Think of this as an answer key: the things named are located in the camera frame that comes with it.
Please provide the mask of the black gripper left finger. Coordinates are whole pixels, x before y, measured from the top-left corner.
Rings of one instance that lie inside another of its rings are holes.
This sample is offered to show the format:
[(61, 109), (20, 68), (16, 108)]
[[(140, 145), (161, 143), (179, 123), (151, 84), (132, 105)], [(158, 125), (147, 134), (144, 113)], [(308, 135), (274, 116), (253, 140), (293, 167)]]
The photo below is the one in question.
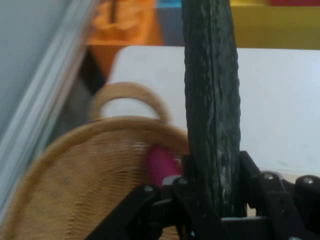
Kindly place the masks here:
[(182, 176), (159, 188), (132, 190), (86, 237), (88, 240), (158, 240), (176, 227), (181, 240), (221, 240), (223, 225), (198, 183), (196, 162), (182, 159)]

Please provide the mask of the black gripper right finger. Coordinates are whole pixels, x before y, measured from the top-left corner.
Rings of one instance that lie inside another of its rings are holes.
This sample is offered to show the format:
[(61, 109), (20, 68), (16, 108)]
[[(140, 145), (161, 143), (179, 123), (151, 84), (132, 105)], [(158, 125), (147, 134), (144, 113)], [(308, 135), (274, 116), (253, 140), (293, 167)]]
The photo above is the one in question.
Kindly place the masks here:
[(280, 173), (261, 171), (246, 151), (239, 154), (243, 196), (256, 210), (241, 220), (241, 240), (318, 240), (320, 238), (320, 179), (298, 177), (294, 183)]

